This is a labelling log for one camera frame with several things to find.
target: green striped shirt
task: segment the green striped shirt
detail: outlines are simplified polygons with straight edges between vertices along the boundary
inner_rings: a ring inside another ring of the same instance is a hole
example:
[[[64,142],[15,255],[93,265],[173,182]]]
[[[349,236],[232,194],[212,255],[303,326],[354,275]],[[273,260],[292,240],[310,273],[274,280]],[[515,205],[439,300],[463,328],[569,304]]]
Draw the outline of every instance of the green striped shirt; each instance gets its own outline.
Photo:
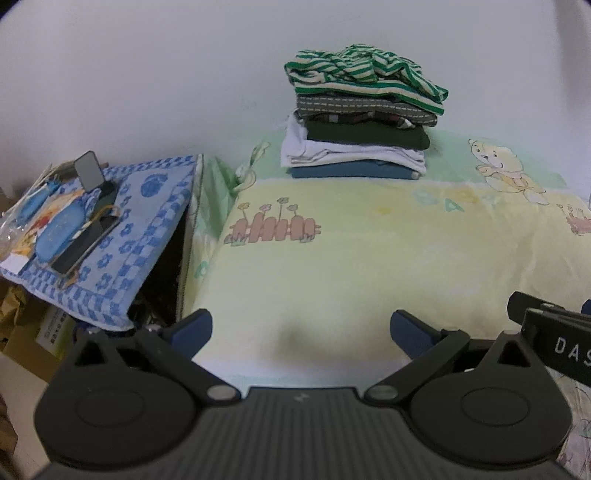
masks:
[[[363,44],[340,51],[300,50],[285,64],[285,72],[301,95],[346,92],[364,96],[394,95],[442,115],[448,91],[427,80],[421,66]]]

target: folded clothes stack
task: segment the folded clothes stack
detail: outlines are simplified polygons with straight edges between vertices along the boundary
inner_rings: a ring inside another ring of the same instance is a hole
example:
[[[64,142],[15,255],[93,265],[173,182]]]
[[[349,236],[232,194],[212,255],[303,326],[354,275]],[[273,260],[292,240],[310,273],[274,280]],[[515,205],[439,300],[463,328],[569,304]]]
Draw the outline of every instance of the folded clothes stack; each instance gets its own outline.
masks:
[[[423,127],[437,125],[448,92],[419,65],[356,44],[338,53],[301,50],[285,72],[297,109],[281,165],[293,177],[417,179],[427,171]]]

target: box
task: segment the box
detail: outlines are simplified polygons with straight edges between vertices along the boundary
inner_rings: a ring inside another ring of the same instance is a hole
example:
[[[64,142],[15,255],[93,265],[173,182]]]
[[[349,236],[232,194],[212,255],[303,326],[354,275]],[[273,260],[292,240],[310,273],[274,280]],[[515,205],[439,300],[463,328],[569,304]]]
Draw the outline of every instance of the box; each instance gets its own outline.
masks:
[[[63,310],[30,297],[0,349],[32,374],[49,382],[72,347],[74,326],[75,321]]]

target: small mirror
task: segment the small mirror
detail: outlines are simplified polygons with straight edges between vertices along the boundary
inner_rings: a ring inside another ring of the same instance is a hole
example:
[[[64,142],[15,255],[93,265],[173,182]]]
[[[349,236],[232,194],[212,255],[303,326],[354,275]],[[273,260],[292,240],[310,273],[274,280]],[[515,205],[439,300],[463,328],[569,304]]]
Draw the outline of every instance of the small mirror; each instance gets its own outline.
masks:
[[[99,162],[93,151],[88,151],[74,161],[76,174],[85,191],[91,192],[105,182],[105,177],[100,170]]]

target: blue patterned cloth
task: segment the blue patterned cloth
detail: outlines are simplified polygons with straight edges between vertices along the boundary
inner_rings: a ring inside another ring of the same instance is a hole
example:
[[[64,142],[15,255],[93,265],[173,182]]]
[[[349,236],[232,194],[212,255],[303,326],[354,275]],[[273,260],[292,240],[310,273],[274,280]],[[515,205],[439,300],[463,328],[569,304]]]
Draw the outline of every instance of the blue patterned cloth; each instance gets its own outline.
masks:
[[[189,202],[194,167],[190,156],[105,169],[105,178],[119,185],[121,222],[82,262],[72,286],[60,290],[59,276],[36,259],[18,276],[0,269],[2,275],[77,319],[105,330],[132,328],[127,311]],[[79,188],[75,179],[59,192]]]

